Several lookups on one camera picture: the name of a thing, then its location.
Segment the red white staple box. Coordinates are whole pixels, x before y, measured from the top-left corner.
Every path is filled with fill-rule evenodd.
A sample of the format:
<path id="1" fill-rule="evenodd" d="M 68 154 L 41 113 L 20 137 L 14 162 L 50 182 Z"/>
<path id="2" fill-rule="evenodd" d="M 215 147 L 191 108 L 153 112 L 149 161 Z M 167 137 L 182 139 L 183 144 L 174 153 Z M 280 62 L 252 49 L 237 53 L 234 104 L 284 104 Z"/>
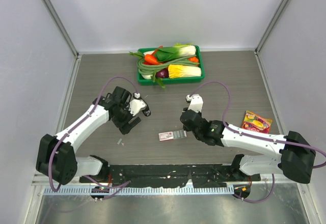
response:
<path id="1" fill-rule="evenodd" d="M 175 139 L 182 139 L 186 138 L 186 131 L 185 130 L 176 130 L 176 131 L 169 131 L 169 132 L 162 132 L 158 134 L 158 139 L 160 142 L 170 141 Z"/>

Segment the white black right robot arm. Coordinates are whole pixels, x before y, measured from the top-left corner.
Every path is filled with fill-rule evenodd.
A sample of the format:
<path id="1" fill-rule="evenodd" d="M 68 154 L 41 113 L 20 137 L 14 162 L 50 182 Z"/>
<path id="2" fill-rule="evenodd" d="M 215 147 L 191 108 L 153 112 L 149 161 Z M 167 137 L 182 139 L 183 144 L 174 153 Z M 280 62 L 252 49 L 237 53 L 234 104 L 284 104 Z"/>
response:
<path id="1" fill-rule="evenodd" d="M 234 180 L 243 180 L 255 174 L 283 174 L 297 183 L 311 180 L 316 152 L 295 131 L 288 135 L 264 134 L 246 131 L 222 121 L 207 121 L 201 113 L 184 111 L 180 122 L 186 131 L 210 146 L 234 147 L 256 152 L 256 156 L 236 155 L 230 167 Z"/>

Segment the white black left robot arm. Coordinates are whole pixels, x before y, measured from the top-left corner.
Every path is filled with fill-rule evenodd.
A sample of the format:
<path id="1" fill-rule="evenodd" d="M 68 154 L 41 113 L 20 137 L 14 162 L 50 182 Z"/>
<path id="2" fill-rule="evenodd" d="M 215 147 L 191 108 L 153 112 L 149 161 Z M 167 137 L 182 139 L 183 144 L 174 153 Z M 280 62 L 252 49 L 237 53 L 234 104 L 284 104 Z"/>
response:
<path id="1" fill-rule="evenodd" d="M 141 119 L 139 112 L 149 115 L 148 104 L 140 93 L 115 87 L 112 93 L 96 98 L 89 109 L 73 124 L 56 135 L 44 135 L 40 140 L 36 170 L 49 179 L 66 185 L 75 177 L 87 181 L 91 177 L 98 183 L 106 181 L 110 166 L 99 156 L 77 157 L 82 143 L 108 121 L 126 135 Z"/>

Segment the yellow white napa cabbage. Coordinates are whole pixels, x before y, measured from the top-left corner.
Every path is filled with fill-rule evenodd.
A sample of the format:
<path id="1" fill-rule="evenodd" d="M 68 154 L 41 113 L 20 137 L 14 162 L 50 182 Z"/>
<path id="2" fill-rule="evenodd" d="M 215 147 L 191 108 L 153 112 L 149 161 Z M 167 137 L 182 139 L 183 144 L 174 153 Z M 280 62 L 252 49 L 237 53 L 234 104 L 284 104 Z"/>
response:
<path id="1" fill-rule="evenodd" d="M 168 66 L 169 78 L 186 78 L 186 77 L 200 77 L 202 70 L 195 66 L 185 65 L 169 65 Z"/>

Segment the purple red onion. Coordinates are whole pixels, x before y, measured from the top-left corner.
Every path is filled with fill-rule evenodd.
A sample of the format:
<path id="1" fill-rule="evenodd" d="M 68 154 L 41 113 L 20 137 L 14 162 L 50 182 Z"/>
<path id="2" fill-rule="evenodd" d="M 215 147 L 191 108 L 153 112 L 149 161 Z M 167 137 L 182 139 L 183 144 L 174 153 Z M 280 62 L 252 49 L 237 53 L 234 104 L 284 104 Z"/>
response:
<path id="1" fill-rule="evenodd" d="M 169 72 L 167 69 L 158 71 L 155 75 L 157 78 L 169 78 Z"/>

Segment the green long beans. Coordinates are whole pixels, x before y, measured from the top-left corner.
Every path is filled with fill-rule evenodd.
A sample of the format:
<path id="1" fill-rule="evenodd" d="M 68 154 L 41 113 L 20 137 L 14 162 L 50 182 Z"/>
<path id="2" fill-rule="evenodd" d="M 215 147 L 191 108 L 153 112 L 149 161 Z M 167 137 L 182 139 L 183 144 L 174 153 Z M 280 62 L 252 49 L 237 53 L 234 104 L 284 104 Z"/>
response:
<path id="1" fill-rule="evenodd" d="M 169 65 L 185 65 L 185 66 L 197 66 L 200 63 L 193 63 L 188 60 L 190 57 L 182 57 L 172 61 L 163 62 L 160 65 L 147 65 L 144 58 L 137 61 L 138 73 L 140 75 L 152 75 L 154 71 L 158 72 L 162 69 L 168 68 Z"/>

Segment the colourful candy packet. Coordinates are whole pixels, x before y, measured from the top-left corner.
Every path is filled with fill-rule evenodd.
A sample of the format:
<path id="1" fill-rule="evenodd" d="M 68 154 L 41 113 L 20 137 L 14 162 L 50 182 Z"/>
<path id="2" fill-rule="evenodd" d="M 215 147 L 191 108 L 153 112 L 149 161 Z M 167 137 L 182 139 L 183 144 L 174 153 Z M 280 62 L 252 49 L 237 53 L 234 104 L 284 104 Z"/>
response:
<path id="1" fill-rule="evenodd" d="M 242 122 L 242 129 L 269 134 L 272 119 L 263 118 L 250 110 L 247 110 Z"/>

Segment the small orange carrot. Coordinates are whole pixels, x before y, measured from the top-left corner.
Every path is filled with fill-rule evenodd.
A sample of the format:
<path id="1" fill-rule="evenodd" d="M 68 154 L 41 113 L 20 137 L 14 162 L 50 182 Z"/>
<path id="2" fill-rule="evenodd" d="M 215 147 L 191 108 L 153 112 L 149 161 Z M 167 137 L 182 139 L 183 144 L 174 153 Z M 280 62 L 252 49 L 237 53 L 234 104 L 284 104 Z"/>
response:
<path id="1" fill-rule="evenodd" d="M 199 63 L 199 59 L 197 57 L 190 57 L 188 60 L 193 63 Z"/>

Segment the green plastic tray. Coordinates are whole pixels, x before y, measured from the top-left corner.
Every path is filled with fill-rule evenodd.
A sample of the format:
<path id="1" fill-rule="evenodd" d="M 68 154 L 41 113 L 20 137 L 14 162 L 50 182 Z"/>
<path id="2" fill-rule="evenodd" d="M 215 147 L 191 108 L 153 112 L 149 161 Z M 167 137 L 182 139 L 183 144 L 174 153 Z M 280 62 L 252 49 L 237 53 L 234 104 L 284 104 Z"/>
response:
<path id="1" fill-rule="evenodd" d="M 171 79 L 171 78 L 157 78 L 156 75 L 156 71 L 154 71 L 154 73 L 152 75 L 140 75 L 138 73 L 138 68 L 137 68 L 137 79 L 138 82 L 143 85 L 143 86 L 151 86 L 151 85 L 155 85 L 158 84 L 161 87 L 164 87 L 166 84 L 180 84 L 180 83 L 196 83 L 196 82 L 200 82 L 203 80 L 203 78 L 205 77 L 205 71 L 203 68 L 203 62 L 201 59 L 201 53 L 200 53 L 200 48 L 199 46 L 195 45 L 196 47 L 196 57 L 199 58 L 200 63 L 199 65 L 195 66 L 195 67 L 199 67 L 202 70 L 202 75 L 200 77 L 186 77 L 186 78 L 175 78 L 175 79 Z M 130 52 L 129 54 L 132 56 L 137 57 L 138 60 L 144 58 L 144 53 L 148 52 L 148 51 L 154 51 L 157 48 L 140 48 L 137 52 Z"/>

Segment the white green bok choy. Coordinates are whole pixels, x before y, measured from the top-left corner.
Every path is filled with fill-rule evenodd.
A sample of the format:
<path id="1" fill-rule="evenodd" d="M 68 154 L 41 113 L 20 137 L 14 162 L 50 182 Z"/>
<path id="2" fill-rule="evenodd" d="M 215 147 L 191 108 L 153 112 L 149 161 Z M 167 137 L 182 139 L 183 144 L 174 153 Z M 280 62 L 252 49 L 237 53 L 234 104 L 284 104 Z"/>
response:
<path id="1" fill-rule="evenodd" d="M 194 45 L 181 44 L 171 47 L 160 47 L 154 56 L 159 62 L 167 62 L 186 56 L 193 57 L 195 55 L 196 47 Z"/>

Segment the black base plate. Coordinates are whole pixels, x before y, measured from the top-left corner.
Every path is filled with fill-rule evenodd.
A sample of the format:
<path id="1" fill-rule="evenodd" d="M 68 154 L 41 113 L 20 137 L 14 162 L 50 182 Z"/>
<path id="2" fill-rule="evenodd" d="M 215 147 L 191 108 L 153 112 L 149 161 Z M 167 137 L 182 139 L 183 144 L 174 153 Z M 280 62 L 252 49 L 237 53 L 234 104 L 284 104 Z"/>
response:
<path id="1" fill-rule="evenodd" d="M 112 186 L 128 182 L 132 188 L 183 188 L 189 180 L 195 188 L 210 188 L 224 187 L 227 182 L 261 180 L 259 174 L 233 175 L 231 166 L 222 164 L 110 165 L 91 178 Z"/>

